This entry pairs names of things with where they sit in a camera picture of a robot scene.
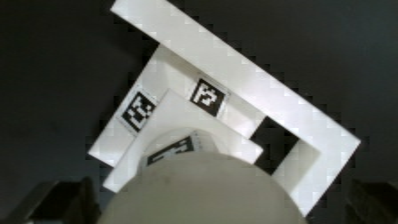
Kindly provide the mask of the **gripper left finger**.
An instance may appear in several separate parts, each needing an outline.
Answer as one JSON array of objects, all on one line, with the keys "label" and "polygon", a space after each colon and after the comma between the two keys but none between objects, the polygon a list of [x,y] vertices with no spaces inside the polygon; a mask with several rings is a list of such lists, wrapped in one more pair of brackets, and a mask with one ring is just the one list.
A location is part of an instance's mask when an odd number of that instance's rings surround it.
[{"label": "gripper left finger", "polygon": [[94,183],[83,177],[41,182],[0,224],[96,224],[99,216]]}]

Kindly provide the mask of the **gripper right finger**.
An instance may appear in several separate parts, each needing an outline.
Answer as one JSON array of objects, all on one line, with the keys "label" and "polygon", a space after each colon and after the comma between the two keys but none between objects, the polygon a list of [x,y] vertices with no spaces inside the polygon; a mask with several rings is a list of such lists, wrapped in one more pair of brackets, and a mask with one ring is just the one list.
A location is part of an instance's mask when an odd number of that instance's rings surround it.
[{"label": "gripper right finger", "polygon": [[398,184],[352,181],[344,224],[398,224]]}]

